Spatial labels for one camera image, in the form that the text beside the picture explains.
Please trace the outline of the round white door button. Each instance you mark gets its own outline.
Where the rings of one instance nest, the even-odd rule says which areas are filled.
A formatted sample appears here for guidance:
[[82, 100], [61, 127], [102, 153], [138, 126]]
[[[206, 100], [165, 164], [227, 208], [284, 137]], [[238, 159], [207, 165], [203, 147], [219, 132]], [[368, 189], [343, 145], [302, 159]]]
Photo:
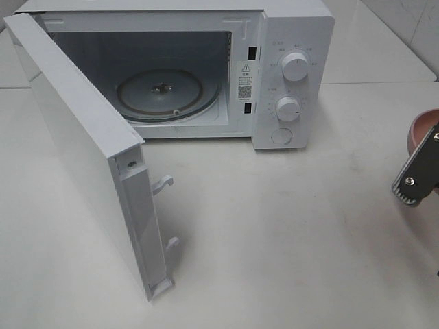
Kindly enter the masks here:
[[279, 128], [271, 135], [272, 142], [277, 145], [288, 145], [292, 140], [292, 131], [288, 128]]

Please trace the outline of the pink round plate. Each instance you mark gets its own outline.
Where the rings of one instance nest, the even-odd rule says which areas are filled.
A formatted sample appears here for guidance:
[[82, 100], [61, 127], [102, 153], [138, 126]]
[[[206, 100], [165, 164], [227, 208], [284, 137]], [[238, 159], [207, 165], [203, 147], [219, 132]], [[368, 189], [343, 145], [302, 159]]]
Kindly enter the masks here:
[[414, 178], [419, 181], [417, 185], [435, 194], [438, 194], [438, 141], [434, 140], [437, 133], [438, 109], [435, 108], [420, 113], [412, 121], [407, 135], [409, 173], [414, 171]]

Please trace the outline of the white microwave oven body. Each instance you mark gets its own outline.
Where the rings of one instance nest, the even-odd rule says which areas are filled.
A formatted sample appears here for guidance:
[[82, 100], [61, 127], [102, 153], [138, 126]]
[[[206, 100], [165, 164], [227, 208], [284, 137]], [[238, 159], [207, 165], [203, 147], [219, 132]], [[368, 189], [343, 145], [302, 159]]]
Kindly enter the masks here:
[[[131, 121], [143, 140], [249, 138], [255, 149], [306, 146], [335, 20], [321, 1], [27, 1], [15, 14], [31, 15], [119, 111], [117, 87], [151, 69], [182, 69], [221, 84], [217, 100], [190, 117], [162, 123]], [[293, 51], [309, 61], [305, 78], [287, 81], [281, 60]], [[237, 99], [238, 61], [257, 73], [251, 101]], [[301, 106], [280, 121], [279, 99]], [[272, 142], [279, 128], [288, 145]]]

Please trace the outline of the glass microwave turntable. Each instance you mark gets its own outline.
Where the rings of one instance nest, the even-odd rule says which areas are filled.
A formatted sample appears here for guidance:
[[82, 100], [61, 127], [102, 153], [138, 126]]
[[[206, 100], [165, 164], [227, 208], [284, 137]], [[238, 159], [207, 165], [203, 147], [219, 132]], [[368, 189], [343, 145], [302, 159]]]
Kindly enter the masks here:
[[219, 97], [216, 80], [182, 69], [151, 69], [137, 73], [117, 87], [119, 111], [138, 122], [162, 123], [193, 116]]

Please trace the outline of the white warning label sticker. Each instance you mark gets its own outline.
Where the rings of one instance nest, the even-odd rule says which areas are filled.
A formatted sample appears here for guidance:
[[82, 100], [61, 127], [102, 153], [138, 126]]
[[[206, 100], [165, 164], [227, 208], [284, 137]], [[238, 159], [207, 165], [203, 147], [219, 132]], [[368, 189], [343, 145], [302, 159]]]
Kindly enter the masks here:
[[235, 79], [237, 86], [237, 99], [251, 101], [254, 89], [254, 80], [257, 73], [253, 61], [238, 61], [236, 63]]

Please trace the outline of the upper white power knob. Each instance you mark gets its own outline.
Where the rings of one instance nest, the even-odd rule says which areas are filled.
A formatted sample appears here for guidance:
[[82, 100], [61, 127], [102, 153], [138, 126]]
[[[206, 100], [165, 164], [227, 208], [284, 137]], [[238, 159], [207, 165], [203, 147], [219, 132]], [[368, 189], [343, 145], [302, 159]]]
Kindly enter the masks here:
[[286, 54], [281, 60], [283, 77], [290, 82], [297, 82], [305, 78], [309, 71], [307, 56], [300, 51]]

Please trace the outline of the white timer knob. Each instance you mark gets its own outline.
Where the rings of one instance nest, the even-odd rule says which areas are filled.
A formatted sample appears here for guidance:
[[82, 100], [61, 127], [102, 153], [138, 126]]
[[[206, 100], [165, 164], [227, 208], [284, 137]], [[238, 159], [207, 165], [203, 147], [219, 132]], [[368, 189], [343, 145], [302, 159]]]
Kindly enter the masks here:
[[300, 116], [301, 106], [296, 98], [283, 97], [277, 101], [275, 111], [280, 121], [292, 122]]

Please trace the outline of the white microwave door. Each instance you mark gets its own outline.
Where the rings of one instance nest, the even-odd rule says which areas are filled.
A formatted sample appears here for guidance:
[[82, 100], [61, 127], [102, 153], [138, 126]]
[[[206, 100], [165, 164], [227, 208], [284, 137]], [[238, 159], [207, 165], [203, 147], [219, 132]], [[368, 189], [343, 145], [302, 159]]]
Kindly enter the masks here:
[[59, 157], [148, 300], [169, 289], [143, 139], [29, 14], [5, 19]]

